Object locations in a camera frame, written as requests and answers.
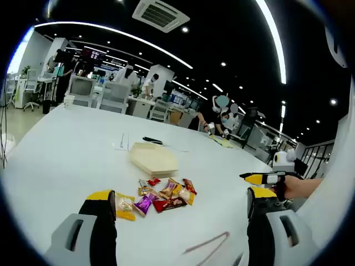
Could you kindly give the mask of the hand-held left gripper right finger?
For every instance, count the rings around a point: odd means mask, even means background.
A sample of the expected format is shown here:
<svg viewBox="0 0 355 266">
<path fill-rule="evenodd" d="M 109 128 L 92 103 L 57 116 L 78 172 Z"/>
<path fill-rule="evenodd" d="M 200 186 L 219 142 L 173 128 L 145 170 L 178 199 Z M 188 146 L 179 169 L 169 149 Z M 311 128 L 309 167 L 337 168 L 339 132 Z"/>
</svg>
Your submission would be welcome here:
<svg viewBox="0 0 355 266">
<path fill-rule="evenodd" d="M 310 265 L 318 247 L 297 213 L 263 187 L 249 187 L 247 201 L 248 264 Z"/>
</svg>

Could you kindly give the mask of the person's right hand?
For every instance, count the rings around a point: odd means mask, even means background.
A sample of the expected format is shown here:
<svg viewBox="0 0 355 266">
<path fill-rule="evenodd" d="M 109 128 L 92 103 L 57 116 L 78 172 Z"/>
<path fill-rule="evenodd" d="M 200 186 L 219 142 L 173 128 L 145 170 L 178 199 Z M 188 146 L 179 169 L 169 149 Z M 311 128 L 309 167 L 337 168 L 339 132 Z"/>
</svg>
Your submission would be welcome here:
<svg viewBox="0 0 355 266">
<path fill-rule="evenodd" d="M 298 185 L 300 184 L 300 179 L 295 176 L 286 175 L 283 182 L 272 187 L 272 190 L 277 195 L 279 200 L 288 200 L 295 198 L 297 196 Z"/>
</svg>

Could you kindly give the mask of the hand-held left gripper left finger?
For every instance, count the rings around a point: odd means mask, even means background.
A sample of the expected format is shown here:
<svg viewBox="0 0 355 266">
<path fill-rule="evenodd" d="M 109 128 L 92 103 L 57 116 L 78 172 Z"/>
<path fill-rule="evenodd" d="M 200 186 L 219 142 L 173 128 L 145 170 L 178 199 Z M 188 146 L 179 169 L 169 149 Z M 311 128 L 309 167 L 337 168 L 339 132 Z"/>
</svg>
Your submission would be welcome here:
<svg viewBox="0 0 355 266">
<path fill-rule="evenodd" d="M 117 265 L 115 191 L 89 195 L 78 213 L 53 232 L 44 257 L 49 265 Z"/>
</svg>

